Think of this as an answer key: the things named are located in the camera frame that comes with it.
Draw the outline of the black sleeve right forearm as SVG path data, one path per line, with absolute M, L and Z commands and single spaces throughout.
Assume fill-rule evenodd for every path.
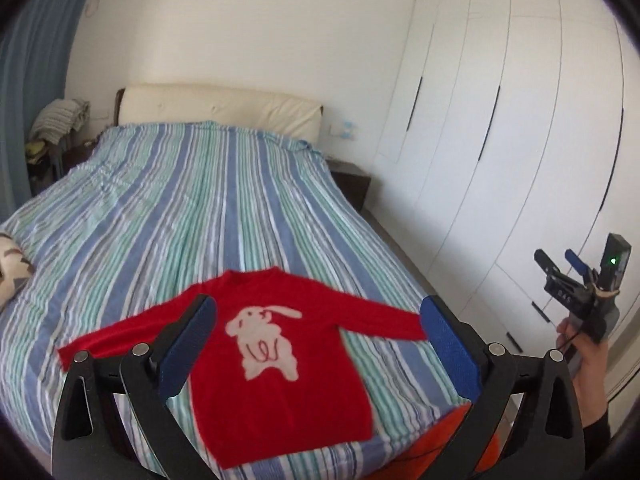
M 615 469 L 605 460 L 605 454 L 612 440 L 608 423 L 608 411 L 595 422 L 584 428 L 585 473 L 583 479 L 611 479 Z

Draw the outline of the right hand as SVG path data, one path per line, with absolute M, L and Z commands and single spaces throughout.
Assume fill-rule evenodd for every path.
M 569 318 L 556 326 L 559 348 L 570 344 L 582 358 L 578 372 L 573 378 L 580 419 L 584 428 L 591 426 L 608 411 L 605 392 L 605 376 L 608 370 L 608 341 L 595 344 L 587 335 L 579 333 L 570 324 Z

